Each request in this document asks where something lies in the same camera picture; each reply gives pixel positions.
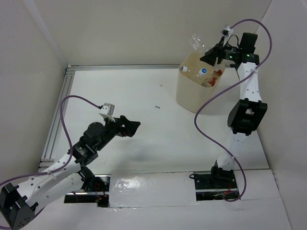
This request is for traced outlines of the red cap labelled bottle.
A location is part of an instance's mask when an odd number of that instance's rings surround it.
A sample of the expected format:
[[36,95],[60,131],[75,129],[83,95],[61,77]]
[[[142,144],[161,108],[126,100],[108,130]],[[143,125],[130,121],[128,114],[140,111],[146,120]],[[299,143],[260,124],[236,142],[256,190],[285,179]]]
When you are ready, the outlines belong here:
[[220,76],[222,75],[223,71],[220,69],[218,71],[214,70],[212,73],[212,76],[210,78],[208,78],[207,80],[204,81],[204,83],[202,84],[204,87],[213,87],[217,80],[220,78]]

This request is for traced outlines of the clear bottle blue-white cap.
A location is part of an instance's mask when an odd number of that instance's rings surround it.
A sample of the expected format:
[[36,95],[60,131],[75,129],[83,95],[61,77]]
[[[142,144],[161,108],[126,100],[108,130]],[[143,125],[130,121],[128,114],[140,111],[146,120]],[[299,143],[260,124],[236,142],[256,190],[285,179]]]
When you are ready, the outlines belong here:
[[208,50],[208,46],[204,42],[203,38],[198,34],[193,34],[188,39],[188,44],[193,48],[195,52],[200,54],[203,54]]
[[208,71],[207,68],[201,68],[197,74],[197,80],[204,81],[209,78],[210,74],[211,73]]

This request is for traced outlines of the clear bottle white cap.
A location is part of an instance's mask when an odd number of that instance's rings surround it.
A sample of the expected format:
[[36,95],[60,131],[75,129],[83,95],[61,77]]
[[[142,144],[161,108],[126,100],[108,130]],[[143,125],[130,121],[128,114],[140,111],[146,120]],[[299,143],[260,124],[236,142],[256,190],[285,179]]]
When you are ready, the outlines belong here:
[[199,78],[197,77],[197,74],[195,73],[195,71],[187,66],[181,66],[179,68],[181,74],[183,74],[185,77],[187,77],[188,79],[197,82],[199,80]]

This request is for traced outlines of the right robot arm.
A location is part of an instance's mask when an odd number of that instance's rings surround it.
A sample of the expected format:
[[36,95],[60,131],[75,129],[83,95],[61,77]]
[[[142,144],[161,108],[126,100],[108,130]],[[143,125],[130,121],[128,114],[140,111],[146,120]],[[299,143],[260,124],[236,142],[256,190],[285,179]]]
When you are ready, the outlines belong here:
[[259,56],[254,53],[257,34],[243,33],[237,47],[230,46],[226,36],[206,51],[200,58],[213,67],[222,61],[230,61],[236,69],[240,83],[240,99],[230,111],[227,125],[231,129],[227,152],[215,162],[211,169],[209,182],[215,188],[230,182],[234,176],[235,159],[239,156],[243,143],[255,131],[267,112],[267,104],[262,101],[259,92],[258,70]]

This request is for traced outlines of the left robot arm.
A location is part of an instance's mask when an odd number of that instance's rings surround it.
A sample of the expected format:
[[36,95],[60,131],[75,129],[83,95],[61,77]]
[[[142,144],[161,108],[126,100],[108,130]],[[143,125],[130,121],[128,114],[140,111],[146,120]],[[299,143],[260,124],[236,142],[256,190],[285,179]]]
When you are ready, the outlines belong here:
[[8,229],[19,230],[31,222],[48,204],[71,191],[90,191],[95,175],[87,165],[98,157],[115,136],[133,137],[139,121],[120,116],[104,123],[91,123],[79,141],[60,160],[41,173],[28,176],[27,181],[13,185],[5,182],[0,192],[0,212]]

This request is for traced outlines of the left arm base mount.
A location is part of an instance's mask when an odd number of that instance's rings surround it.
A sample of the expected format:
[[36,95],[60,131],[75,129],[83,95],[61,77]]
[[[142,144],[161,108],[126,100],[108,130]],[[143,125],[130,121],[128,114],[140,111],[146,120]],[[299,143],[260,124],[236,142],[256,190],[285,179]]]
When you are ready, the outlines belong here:
[[81,189],[65,195],[65,204],[95,203],[98,207],[109,207],[109,175],[94,175],[87,167],[78,174],[82,179]]

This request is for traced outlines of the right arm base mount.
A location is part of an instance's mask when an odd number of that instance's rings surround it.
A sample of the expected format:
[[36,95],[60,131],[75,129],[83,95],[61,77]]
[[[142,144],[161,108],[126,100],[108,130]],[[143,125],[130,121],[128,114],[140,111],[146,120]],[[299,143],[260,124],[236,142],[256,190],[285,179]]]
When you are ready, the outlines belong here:
[[216,179],[211,172],[194,172],[189,175],[194,181],[197,201],[237,199],[239,191],[234,173],[229,179]]

